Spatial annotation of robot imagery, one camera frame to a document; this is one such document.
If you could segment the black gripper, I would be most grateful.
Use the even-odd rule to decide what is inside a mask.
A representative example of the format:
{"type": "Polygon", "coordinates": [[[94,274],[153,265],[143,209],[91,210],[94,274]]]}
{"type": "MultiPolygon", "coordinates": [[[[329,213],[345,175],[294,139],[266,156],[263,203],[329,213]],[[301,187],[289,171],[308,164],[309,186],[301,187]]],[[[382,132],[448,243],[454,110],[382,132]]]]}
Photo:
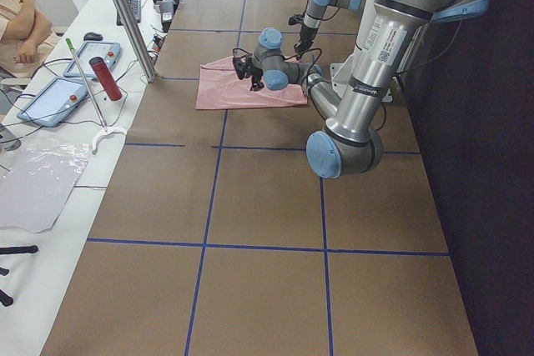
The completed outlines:
{"type": "Polygon", "coordinates": [[[249,69],[249,76],[251,78],[250,90],[252,92],[258,92],[264,88],[264,84],[262,82],[263,71],[261,69],[256,68],[256,67],[251,67],[249,69]]]}
{"type": "Polygon", "coordinates": [[[310,28],[305,24],[302,24],[300,29],[300,39],[294,45],[295,53],[301,55],[305,50],[309,50],[314,43],[317,32],[317,28],[310,28]]]}

